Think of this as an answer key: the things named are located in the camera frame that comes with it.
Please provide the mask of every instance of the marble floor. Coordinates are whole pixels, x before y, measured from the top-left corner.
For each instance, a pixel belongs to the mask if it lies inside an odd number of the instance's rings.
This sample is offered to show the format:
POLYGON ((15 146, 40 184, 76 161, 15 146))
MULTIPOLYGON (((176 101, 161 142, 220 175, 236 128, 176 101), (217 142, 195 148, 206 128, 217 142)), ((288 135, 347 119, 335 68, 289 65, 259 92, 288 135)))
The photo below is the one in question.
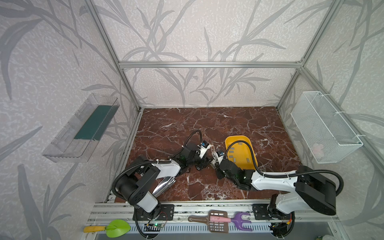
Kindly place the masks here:
MULTIPOLYGON (((148 159, 172 156, 195 129, 202 131, 203 140, 223 150, 228 136, 247 136, 263 171, 290 171, 300 165, 274 107, 145 109, 127 165, 139 155, 148 159)), ((198 134, 192 141, 199 141, 198 134)), ((177 177, 176 183, 158 200, 268 199, 274 193, 278 191, 240 190, 227 179, 218 180, 214 169, 208 166, 201 171, 192 167, 189 173, 177 177)))

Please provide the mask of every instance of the brown plastic spatula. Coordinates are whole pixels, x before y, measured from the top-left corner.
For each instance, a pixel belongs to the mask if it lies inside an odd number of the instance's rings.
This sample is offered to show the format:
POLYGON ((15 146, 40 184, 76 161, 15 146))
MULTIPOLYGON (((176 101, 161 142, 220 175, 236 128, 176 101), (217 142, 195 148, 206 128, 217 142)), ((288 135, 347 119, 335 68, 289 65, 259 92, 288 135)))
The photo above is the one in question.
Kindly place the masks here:
POLYGON ((188 221, 205 223, 208 226, 208 230, 210 232, 223 232, 223 233, 229 232, 229 227, 227 222, 211 222, 209 220, 210 216, 228 217, 228 214, 227 212, 224 212, 224 211, 211 210, 207 217, 189 216, 188 221))

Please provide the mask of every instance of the wire mesh basket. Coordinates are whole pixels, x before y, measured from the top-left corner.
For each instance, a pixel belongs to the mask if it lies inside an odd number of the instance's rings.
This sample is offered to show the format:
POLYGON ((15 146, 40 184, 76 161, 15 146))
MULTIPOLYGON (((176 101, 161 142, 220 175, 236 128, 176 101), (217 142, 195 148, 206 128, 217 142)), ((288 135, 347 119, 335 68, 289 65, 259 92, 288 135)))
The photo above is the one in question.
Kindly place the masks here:
POLYGON ((359 136, 319 91, 303 92, 291 116, 318 163, 339 162, 362 146, 359 136))

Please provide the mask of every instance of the leaf pattern wallpaper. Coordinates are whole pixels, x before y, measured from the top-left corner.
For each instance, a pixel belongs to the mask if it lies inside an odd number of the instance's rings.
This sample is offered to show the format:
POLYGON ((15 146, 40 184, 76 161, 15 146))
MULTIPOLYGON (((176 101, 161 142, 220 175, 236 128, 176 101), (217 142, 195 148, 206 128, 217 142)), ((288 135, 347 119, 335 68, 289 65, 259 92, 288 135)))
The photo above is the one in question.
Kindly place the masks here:
POLYGON ((384 156, 384 1, 345 1, 306 67, 384 156))
POLYGON ((82 1, 0 1, 0 56, 0 239, 79 239, 107 194, 135 106, 82 1), (43 157, 90 93, 120 103, 90 160, 43 157))
MULTIPOLYGON (((344 1, 306 67, 383 153, 384 1, 344 1)), ((290 115, 303 91, 300 77, 281 108, 283 122, 303 164, 334 170, 344 178, 338 217, 350 239, 384 235, 384 177, 361 150, 339 163, 317 164, 290 115)))
MULTIPOLYGON (((95 0, 120 61, 299 61, 331 1, 95 0)), ((294 69, 125 69, 143 106, 275 106, 294 69)))

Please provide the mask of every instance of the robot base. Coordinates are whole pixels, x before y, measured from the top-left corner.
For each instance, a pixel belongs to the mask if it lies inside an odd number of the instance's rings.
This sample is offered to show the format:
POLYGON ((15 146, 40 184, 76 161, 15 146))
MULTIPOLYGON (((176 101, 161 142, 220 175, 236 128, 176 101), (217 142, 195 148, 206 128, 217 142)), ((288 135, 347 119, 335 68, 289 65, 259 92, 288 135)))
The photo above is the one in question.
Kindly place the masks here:
POLYGON ((255 215, 255 220, 276 220, 276 219, 285 219, 289 220, 291 218, 290 214, 272 214, 268 210, 269 204, 252 204, 253 214, 255 215))
MULTIPOLYGON (((161 204, 160 205, 160 212, 165 212, 167 215, 167 219, 165 214, 159 214, 156 219, 153 219, 152 221, 171 221, 173 220, 173 213, 174 213, 175 205, 173 204, 161 204)), ((136 210, 137 213, 137 220, 138 221, 148 221, 149 219, 146 217, 148 213, 144 212, 142 208, 139 208, 136 210)))

